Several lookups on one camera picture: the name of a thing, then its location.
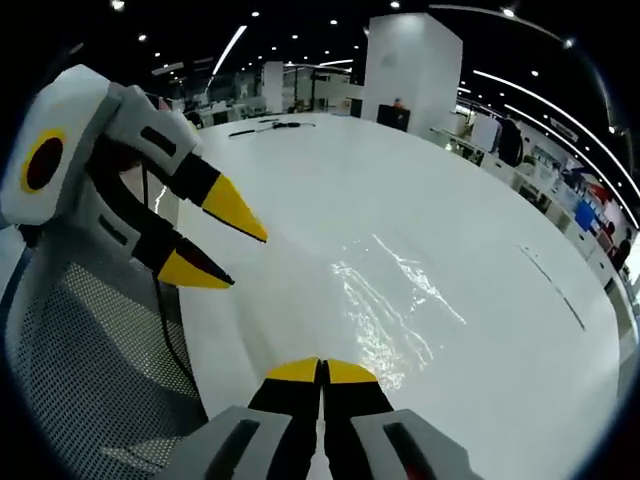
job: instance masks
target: computer monitor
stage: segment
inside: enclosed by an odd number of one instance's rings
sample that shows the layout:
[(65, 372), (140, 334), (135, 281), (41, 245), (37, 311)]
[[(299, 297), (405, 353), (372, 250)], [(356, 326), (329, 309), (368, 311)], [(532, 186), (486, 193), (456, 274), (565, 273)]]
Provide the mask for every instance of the computer monitor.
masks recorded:
[(410, 110), (404, 108), (393, 107), (391, 105), (380, 105), (378, 107), (377, 122), (387, 127), (407, 131), (409, 127)]

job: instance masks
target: white cabinet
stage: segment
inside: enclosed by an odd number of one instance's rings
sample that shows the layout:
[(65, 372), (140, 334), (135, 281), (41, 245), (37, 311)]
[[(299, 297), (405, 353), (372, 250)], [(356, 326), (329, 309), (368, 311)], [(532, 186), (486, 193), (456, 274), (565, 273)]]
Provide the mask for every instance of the white cabinet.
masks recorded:
[(510, 167), (502, 160), (493, 155), (485, 155), (480, 166), (483, 170), (489, 172), (492, 176), (511, 187), (513, 176), (515, 175), (513, 167)]
[(591, 232), (582, 230), (576, 222), (570, 222), (564, 234), (585, 259), (588, 259), (596, 248), (595, 237)]
[(589, 267), (596, 274), (598, 280), (602, 285), (606, 285), (609, 280), (616, 275), (616, 271), (613, 269), (611, 260), (607, 257), (607, 254), (601, 248), (594, 248), (591, 256), (587, 260)]

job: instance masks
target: black ceiling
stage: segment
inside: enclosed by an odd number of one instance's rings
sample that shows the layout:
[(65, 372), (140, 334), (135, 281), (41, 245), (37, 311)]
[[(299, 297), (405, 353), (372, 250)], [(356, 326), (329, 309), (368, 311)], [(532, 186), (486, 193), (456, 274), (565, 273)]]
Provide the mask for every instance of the black ceiling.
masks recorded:
[[(309, 59), (304, 63), (353, 58), (354, 72), (360, 73), (361, 77), (367, 46), (363, 27), (369, 18), (428, 11), (463, 40), (462, 80), (472, 90), (472, 96), (482, 94), (483, 102), (492, 103), (498, 109), (508, 99), (511, 105), (538, 119), (545, 113), (552, 113), (527, 95), (473, 75), (472, 70), (511, 80), (568, 111), (628, 165), (626, 140), (608, 133), (609, 117), (602, 85), (618, 107), (614, 111), (616, 122), (630, 126), (637, 133), (640, 115), (634, 91), (637, 80), (632, 72), (637, 63), (634, 60), (638, 41), (631, 1), (612, 0), (606, 4), (515, 2), (519, 18), (536, 23), (561, 38), (575, 38), (576, 44), (571, 49), (563, 49), (561, 43), (545, 34), (505, 18), (429, 9), (430, 4), (447, 3), (499, 11), (501, 7), (510, 6), (505, 2), (401, 0), (399, 10), (392, 9), (389, 3), (385, 0), (125, 0), (125, 8), (119, 13), (111, 8), (109, 0), (67, 1), (49, 7), (47, 11), (42, 10), (47, 7), (42, 7), (37, 12), (41, 18), (38, 22), (43, 26), (36, 37), (42, 37), (40, 41), (49, 48), (49, 53), (57, 45), (70, 47), (84, 42), (83, 48), (67, 59), (66, 64), (82, 62), (120, 83), (137, 83), (155, 93), (175, 96), (176, 85), (170, 83), (172, 76), (155, 77), (151, 71), (165, 63), (184, 62), (185, 68), (176, 72), (184, 79), (181, 88), (203, 90), (215, 62), (240, 25), (247, 25), (247, 31), (226, 59), (220, 74), (236, 72), (243, 67), (259, 68), (259, 55), (263, 56), (263, 61), (301, 63), (306, 55)], [(252, 17), (253, 11), (260, 12), (260, 16)], [(338, 24), (330, 25), (332, 19)], [(141, 33), (147, 35), (145, 42), (138, 41)], [(299, 36), (297, 40), (291, 38), (294, 34)], [(271, 50), (273, 46), (277, 47), (275, 52)], [(154, 57), (155, 52), (160, 52), (159, 58)], [(213, 57), (213, 60), (193, 63), (207, 57)], [(604, 83), (598, 83), (594, 68)], [(540, 72), (537, 78), (531, 75), (534, 69)], [(500, 92), (507, 96), (500, 97)], [(628, 203), (640, 206), (637, 196), (609, 157), (577, 128), (573, 129), (580, 134), (578, 144), (590, 147), (589, 157), (614, 183), (623, 183), (620, 191)]]

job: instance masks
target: office desk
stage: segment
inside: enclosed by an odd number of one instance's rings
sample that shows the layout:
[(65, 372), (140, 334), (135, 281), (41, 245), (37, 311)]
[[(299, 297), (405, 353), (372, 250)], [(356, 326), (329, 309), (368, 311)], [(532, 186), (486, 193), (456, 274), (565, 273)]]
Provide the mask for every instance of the office desk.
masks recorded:
[(608, 425), (618, 381), (615, 313), (579, 253), (432, 143), (355, 118), (291, 120), (317, 127), (201, 131), (270, 232), (258, 244), (180, 205), (180, 231), (237, 282), (180, 290), (207, 414), (246, 405), (278, 364), (334, 357), (374, 372), (485, 480), (568, 477)]

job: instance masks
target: curved light strip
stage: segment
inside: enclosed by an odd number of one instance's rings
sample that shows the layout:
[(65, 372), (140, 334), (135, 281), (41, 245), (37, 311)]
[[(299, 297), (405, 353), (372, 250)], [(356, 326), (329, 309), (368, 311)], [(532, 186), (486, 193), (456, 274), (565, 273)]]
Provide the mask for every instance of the curved light strip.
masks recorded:
[(559, 138), (562, 142), (564, 142), (569, 148), (571, 148), (574, 152), (576, 152), (577, 155), (579, 155), (591, 168), (593, 168), (598, 175), (600, 176), (600, 178), (602, 178), (605, 183), (609, 186), (609, 188), (611, 189), (611, 191), (616, 195), (616, 197), (618, 197), (618, 200), (620, 201), (620, 204), (625, 208), (625, 210), (628, 212), (628, 216), (631, 219), (631, 221), (633, 222), (633, 225), (636, 227), (636, 230), (638, 228), (640, 228), (640, 226), (638, 225), (638, 222), (636, 221), (635, 217), (633, 216), (633, 213), (631, 212), (631, 209), (627, 206), (627, 204), (625, 203), (625, 201), (622, 199), (622, 196), (618, 193), (618, 191), (614, 188), (613, 184), (609, 181), (609, 179), (607, 177), (604, 176), (604, 173), (602, 173), (600, 171), (600, 169), (598, 167), (596, 167), (594, 165), (594, 163), (589, 160), (580, 150), (578, 150), (578, 148), (576, 148), (573, 144), (571, 144), (569, 142), (569, 140), (567, 140), (566, 138), (562, 137), (559, 133), (556, 133), (554, 130), (552, 130), (551, 128), (547, 127), (544, 123), (536, 120), (535, 118), (533, 118), (530, 115), (527, 115), (524, 112), (521, 112), (520, 110), (518, 110), (515, 107), (512, 107), (511, 105), (507, 105), (505, 104), (505, 108), (508, 108), (509, 110), (512, 110), (514, 112), (516, 112), (518, 115), (520, 115), (521, 117), (526, 118), (527, 120), (529, 120), (530, 122), (535, 123), (536, 125), (541, 126), (542, 128), (544, 128), (545, 130), (547, 130), (548, 132), (550, 132), (552, 135), (554, 135), (555, 137)]
[(241, 25), (240, 27), (238, 27), (238, 30), (233, 35), (233, 37), (231, 37), (229, 44), (224, 49), (224, 52), (222, 52), (222, 55), (220, 56), (218, 63), (216, 63), (216, 68), (213, 69), (213, 74), (211, 74), (211, 78), (207, 82), (207, 88), (204, 89), (205, 92), (208, 90), (209, 85), (211, 85), (211, 82), (213, 81), (213, 77), (215, 77), (216, 73), (218, 73), (218, 70), (220, 70), (220, 67), (222, 66), (222, 62), (224, 62), (225, 58), (227, 58), (227, 55), (229, 55), (229, 52), (231, 52), (231, 49), (236, 44), (236, 42), (240, 40), (240, 37), (242, 36), (242, 34), (246, 29), (247, 29), (246, 25)]
[(353, 59), (351, 60), (334, 60), (333, 62), (324, 62), (320, 63), (321, 67), (327, 67), (329, 65), (340, 65), (341, 63), (353, 63)]
[(533, 22), (529, 22), (527, 20), (523, 20), (518, 16), (508, 17), (502, 12), (496, 12), (494, 10), (487, 10), (486, 8), (477, 8), (477, 7), (465, 7), (463, 5), (430, 5), (429, 8), (433, 10), (462, 10), (465, 12), (474, 12), (474, 13), (484, 13), (485, 15), (493, 15), (494, 17), (504, 18), (505, 20), (509, 20), (510, 22), (518, 22), (522, 25), (526, 25), (527, 27), (531, 27), (539, 32), (544, 33), (545, 35), (550, 36), (551, 38), (559, 41), (564, 45), (564, 40), (558, 37), (557, 35), (551, 33), (549, 30), (545, 30), (540, 25), (536, 25)]
[(596, 137), (593, 133), (591, 133), (591, 131), (587, 127), (582, 125), (578, 120), (573, 118), (571, 115), (569, 115), (567, 112), (562, 110), (557, 105), (554, 105), (553, 103), (551, 103), (549, 100), (547, 100), (545, 98), (542, 98), (540, 95), (537, 95), (537, 94), (527, 90), (526, 88), (521, 87), (520, 85), (516, 85), (515, 83), (512, 83), (512, 82), (509, 82), (507, 80), (504, 80), (503, 78), (496, 77), (494, 75), (489, 75), (488, 73), (480, 72), (478, 70), (474, 70), (473, 73), (475, 73), (476, 75), (480, 75), (481, 77), (486, 77), (486, 78), (489, 78), (491, 80), (495, 80), (496, 82), (504, 83), (505, 85), (508, 85), (510, 87), (515, 88), (516, 90), (520, 90), (521, 92), (532, 96), (536, 100), (540, 100), (545, 105), (553, 108), (556, 112), (560, 113), (561, 115), (564, 115), (567, 119), (571, 120), (578, 128), (580, 128), (580, 130), (582, 130), (584, 133), (586, 133), (589, 136), (589, 138), (591, 138), (591, 140), (596, 142), (600, 146), (600, 148), (602, 148), (607, 153), (607, 155), (609, 155), (609, 157), (611, 157), (611, 160), (613, 160), (613, 162), (618, 166), (618, 168), (620, 169), (622, 174), (626, 177), (626, 179), (629, 181), (629, 183), (633, 187), (633, 190), (636, 192), (636, 195), (638, 195), (638, 198), (640, 198), (640, 189), (638, 188), (636, 183), (633, 181), (633, 178), (631, 178), (631, 175), (629, 175), (627, 170), (622, 166), (622, 163), (620, 163), (620, 160), (618, 160), (616, 158), (616, 156), (613, 154), (613, 152), (611, 150), (609, 150), (607, 148), (607, 146), (598, 139), (598, 137)]

